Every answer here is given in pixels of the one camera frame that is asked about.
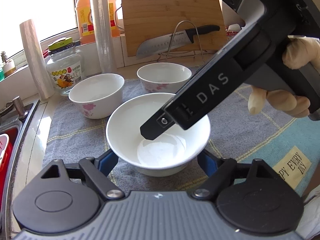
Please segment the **gloved right hand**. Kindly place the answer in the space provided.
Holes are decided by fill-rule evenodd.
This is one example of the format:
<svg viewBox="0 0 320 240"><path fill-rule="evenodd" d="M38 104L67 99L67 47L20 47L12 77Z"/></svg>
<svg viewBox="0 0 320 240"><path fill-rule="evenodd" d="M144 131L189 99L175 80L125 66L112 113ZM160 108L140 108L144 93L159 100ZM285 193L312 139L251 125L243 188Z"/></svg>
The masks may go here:
<svg viewBox="0 0 320 240"><path fill-rule="evenodd" d="M290 69L299 69L307 63L319 71L319 39L313 37L293 38L282 56L283 63ZM293 95L285 90L267 91L255 86L248 98L248 111L251 115L261 112L265 102L274 109L294 117L303 118L310 114L310 100L304 96Z"/></svg>

